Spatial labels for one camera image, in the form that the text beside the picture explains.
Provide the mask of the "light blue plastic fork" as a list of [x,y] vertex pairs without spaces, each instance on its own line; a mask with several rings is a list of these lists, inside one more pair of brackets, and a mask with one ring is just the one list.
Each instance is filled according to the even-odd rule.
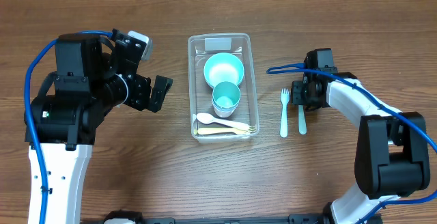
[[281,123],[279,134],[282,138],[288,136],[288,122],[287,122],[287,105],[290,101],[290,90],[283,88],[281,90]]

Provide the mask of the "teal plastic fork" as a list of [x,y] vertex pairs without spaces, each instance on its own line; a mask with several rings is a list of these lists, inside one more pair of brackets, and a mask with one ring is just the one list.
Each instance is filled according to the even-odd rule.
[[305,110],[302,105],[298,105],[298,131],[301,135],[305,135],[307,133]]

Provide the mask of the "white plastic spoon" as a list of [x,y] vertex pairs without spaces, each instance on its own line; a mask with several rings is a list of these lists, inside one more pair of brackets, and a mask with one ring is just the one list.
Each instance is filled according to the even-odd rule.
[[248,124],[245,124],[242,122],[235,122],[235,121],[216,118],[209,113],[198,113],[198,114],[196,114],[195,117],[202,124],[217,123],[217,124],[225,125],[228,127],[236,128],[239,130],[248,130],[250,128],[250,126]]

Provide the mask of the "blue plastic bowl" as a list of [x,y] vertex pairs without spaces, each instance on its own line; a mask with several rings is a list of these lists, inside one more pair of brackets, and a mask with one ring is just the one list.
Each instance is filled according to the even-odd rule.
[[206,83],[211,88],[225,81],[239,86],[244,78],[244,65],[235,55],[217,53],[206,61],[203,74]]

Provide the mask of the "clear plastic container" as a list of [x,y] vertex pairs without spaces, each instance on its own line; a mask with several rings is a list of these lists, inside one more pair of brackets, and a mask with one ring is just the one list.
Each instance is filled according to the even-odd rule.
[[[206,38],[231,38],[230,51],[205,51]],[[214,54],[230,53],[238,57],[244,65],[244,78],[239,88],[241,91],[240,102],[234,113],[227,118],[219,117],[212,103],[212,90],[204,79],[203,67],[206,61]],[[255,71],[251,50],[250,37],[245,33],[210,33],[191,36],[188,39],[188,83],[191,115],[191,134],[200,143],[237,142],[251,139],[259,132],[259,112],[257,105],[257,91],[255,84]],[[202,124],[196,119],[198,113],[209,113],[216,118],[242,122],[254,126],[257,132],[247,135],[234,135],[231,133],[217,135],[194,135],[193,131],[205,127],[228,127],[212,123]]]

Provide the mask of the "green plastic cup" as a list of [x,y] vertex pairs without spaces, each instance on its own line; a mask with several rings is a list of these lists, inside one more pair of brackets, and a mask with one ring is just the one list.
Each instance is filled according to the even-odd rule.
[[240,102],[240,88],[229,81],[217,84],[212,90],[212,103],[220,109],[234,109]]

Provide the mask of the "yellow plastic fork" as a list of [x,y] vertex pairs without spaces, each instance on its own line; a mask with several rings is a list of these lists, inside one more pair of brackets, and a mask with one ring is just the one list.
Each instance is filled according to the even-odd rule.
[[257,132],[256,127],[250,126],[248,130],[240,130],[231,127],[205,127],[193,131],[194,135],[217,135],[231,133],[234,135],[247,135]]

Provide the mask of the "pink plastic cup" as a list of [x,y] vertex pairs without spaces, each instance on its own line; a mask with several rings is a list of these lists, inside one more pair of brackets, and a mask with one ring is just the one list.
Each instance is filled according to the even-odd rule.
[[230,117],[236,110],[236,107],[231,107],[229,109],[222,109],[220,107],[213,106],[213,108],[214,108],[214,112],[221,118]]

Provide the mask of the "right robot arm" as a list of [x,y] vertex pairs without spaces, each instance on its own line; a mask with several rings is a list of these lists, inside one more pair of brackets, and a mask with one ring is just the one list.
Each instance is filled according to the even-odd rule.
[[408,196],[431,180],[424,117],[387,106],[353,74],[339,72],[330,48],[309,51],[296,69],[303,78],[292,83],[292,104],[332,107],[358,128],[355,183],[327,205],[323,223],[381,223],[379,209],[411,204]]

